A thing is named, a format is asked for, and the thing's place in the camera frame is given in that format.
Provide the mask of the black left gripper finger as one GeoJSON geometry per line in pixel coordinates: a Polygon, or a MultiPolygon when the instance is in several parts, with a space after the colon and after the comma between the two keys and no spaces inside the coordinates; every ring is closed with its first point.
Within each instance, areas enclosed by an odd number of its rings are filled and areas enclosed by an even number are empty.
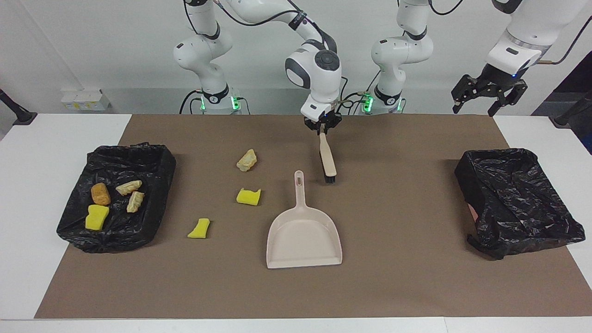
{"type": "Polygon", "coordinates": [[[453,113],[458,114],[463,107],[463,104],[480,97],[481,88],[482,82],[479,78],[473,78],[469,74],[464,74],[451,91],[451,96],[453,98],[453,113]]]}
{"type": "Polygon", "coordinates": [[[493,117],[502,107],[507,105],[515,105],[521,99],[522,95],[526,92],[527,84],[524,80],[518,80],[516,84],[512,86],[510,92],[505,95],[505,92],[496,86],[496,101],[488,109],[488,115],[493,117]]]}

